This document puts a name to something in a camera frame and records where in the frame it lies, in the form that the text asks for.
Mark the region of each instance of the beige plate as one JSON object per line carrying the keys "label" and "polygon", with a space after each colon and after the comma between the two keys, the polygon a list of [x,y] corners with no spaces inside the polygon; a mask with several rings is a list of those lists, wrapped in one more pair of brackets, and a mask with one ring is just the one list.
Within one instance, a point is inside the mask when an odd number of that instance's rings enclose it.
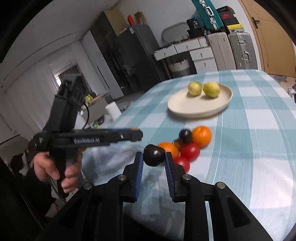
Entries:
{"label": "beige plate", "polygon": [[211,99],[205,95],[192,97],[188,88],[180,90],[174,94],[168,101],[168,108],[178,116],[187,118],[203,118],[215,115],[224,110],[232,98],[232,90],[225,85],[220,85],[220,95]]}

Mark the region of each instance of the checkered tablecloth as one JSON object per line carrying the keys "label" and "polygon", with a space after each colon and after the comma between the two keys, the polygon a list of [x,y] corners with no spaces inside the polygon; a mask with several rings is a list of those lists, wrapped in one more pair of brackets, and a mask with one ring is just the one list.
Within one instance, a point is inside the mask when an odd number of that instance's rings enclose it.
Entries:
{"label": "checkered tablecloth", "polygon": [[[169,98],[191,80],[230,87],[233,99],[215,117],[187,120],[167,110]],[[112,128],[139,127],[138,143],[88,149],[83,172],[96,185],[122,173],[136,151],[173,141],[183,128],[205,125],[213,139],[191,163],[189,174],[200,181],[225,182],[271,235],[283,240],[296,222],[296,105],[269,75],[258,70],[211,72],[156,85],[112,123]],[[172,203],[164,166],[144,166],[140,198],[125,212],[158,234],[182,239],[184,204]]]}

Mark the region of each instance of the yellow-green fruit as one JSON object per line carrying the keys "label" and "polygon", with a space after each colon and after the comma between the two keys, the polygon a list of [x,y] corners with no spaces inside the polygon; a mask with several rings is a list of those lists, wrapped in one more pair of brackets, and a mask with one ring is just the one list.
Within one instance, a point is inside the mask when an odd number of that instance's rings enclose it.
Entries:
{"label": "yellow-green fruit", "polygon": [[206,96],[217,98],[220,94],[220,86],[216,82],[209,82],[204,85],[203,91]]}
{"label": "yellow-green fruit", "polygon": [[201,83],[196,81],[191,81],[188,85],[188,91],[192,96],[199,96],[202,93]]}

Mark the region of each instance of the blue and white tablecloth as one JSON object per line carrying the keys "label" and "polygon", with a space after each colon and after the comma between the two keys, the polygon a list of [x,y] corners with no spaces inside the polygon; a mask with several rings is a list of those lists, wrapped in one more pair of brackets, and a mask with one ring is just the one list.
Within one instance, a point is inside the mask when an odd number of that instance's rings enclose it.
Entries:
{"label": "blue and white tablecloth", "polygon": [[[167,110],[169,98],[191,80],[215,81],[230,87],[233,99],[215,117],[187,120]],[[225,182],[271,235],[282,241],[296,222],[296,105],[269,75],[258,70],[211,72],[156,85],[110,127],[139,127],[138,143],[90,148],[83,172],[94,184],[122,173],[135,153],[149,144],[173,141],[183,128],[205,125],[213,139],[191,163],[189,174],[200,181]],[[181,240],[185,205],[172,202],[164,166],[144,166],[138,202],[125,212],[156,233]]]}

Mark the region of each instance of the black cable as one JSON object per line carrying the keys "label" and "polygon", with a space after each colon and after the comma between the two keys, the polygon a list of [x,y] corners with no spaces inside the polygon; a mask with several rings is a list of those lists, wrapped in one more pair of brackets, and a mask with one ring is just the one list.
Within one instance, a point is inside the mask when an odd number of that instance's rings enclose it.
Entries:
{"label": "black cable", "polygon": [[86,121],[84,127],[82,127],[82,129],[84,129],[86,127],[87,123],[89,122],[89,108],[87,107],[86,103],[84,103],[83,105],[85,106],[85,108],[87,110],[87,121]]}
{"label": "black cable", "polygon": [[49,182],[50,182],[50,185],[51,185],[52,189],[54,190],[54,192],[56,193],[56,195],[59,197],[59,199],[61,199],[64,203],[66,203],[65,199],[63,199],[61,197],[61,195],[58,193],[58,191],[55,189],[54,184],[52,182],[52,177],[49,177]]}

